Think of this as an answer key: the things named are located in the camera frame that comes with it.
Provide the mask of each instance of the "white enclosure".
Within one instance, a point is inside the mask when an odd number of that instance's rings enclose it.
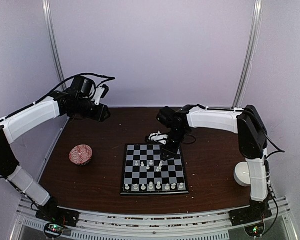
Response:
[[[50,1],[0,0],[0,117],[59,83],[43,2]],[[109,107],[233,105],[254,0],[52,0],[50,7],[63,75],[116,77],[102,101]],[[250,67],[239,107],[256,106],[287,151],[271,158],[271,183],[300,230],[300,0],[264,1]],[[48,121],[12,145],[33,178],[65,121]],[[0,180],[0,240],[9,237],[20,197]]]
[[[116,107],[233,104],[254,0],[51,1],[64,75],[117,78]]]

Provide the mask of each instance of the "wooden table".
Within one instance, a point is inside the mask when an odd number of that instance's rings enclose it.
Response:
[[[247,206],[250,188],[234,180],[239,153],[238,136],[226,131],[196,128],[197,142],[182,145],[190,194],[120,196],[124,149],[144,143],[150,133],[167,132],[157,108],[113,108],[100,123],[74,120],[66,126],[46,166],[40,184],[61,207],[117,214],[178,214]],[[69,161],[73,147],[92,147],[87,166]]]

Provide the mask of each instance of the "checkered board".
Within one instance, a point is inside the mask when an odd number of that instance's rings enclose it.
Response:
[[[168,195],[168,194],[188,194],[188,182],[185,170],[185,163],[182,155],[181,147],[177,155],[163,162],[161,171],[156,168],[161,162],[161,145],[149,144],[126,144],[123,162],[121,195]],[[149,183],[153,182],[153,189],[149,189]],[[157,183],[161,182],[161,188],[157,189]],[[166,184],[170,184],[170,189],[166,190]],[[175,189],[171,189],[171,185],[176,184]]]

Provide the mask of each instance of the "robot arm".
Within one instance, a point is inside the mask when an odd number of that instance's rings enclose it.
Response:
[[[30,198],[45,217],[58,220],[68,212],[61,213],[58,201],[20,166],[10,145],[31,129],[65,114],[69,117],[81,114],[82,117],[103,122],[111,116],[108,107],[100,104],[100,99],[108,91],[105,84],[96,87],[91,79],[77,76],[64,92],[52,91],[33,106],[0,119],[0,175]]]
[[[254,106],[210,108],[198,104],[186,105],[177,111],[166,106],[159,111],[157,120],[171,131],[167,134],[152,133],[146,140],[162,144],[161,156],[164,160],[174,157],[192,128],[218,129],[238,134],[239,151],[249,168],[251,199],[246,213],[235,213],[233,219],[239,219],[239,214],[245,215],[249,221],[259,220],[261,215],[269,216],[267,130]],[[240,218],[235,224],[242,223]]]

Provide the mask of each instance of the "white chess piece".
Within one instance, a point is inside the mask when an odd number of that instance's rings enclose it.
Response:
[[[150,189],[150,190],[154,189],[154,183],[153,183],[152,181],[149,182],[149,189]]]
[[[161,189],[161,182],[158,181],[158,182],[156,183],[156,189]]]

